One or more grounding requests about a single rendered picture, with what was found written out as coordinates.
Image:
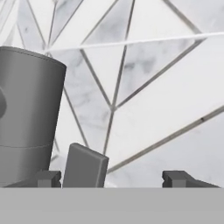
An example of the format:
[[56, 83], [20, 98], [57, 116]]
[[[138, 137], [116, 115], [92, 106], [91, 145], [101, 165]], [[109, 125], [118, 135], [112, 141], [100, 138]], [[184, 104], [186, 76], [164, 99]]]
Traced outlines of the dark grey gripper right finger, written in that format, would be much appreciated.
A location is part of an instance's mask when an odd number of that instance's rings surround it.
[[208, 187], [218, 188], [217, 185], [193, 178], [185, 171], [163, 171], [162, 187]]

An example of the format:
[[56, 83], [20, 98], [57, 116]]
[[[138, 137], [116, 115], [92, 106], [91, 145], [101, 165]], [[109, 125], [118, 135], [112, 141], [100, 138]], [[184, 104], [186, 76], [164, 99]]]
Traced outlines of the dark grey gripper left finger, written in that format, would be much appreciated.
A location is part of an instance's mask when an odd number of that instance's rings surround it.
[[39, 171], [33, 178], [9, 185], [12, 187], [37, 187], [37, 188], [61, 188], [61, 172], [60, 171]]

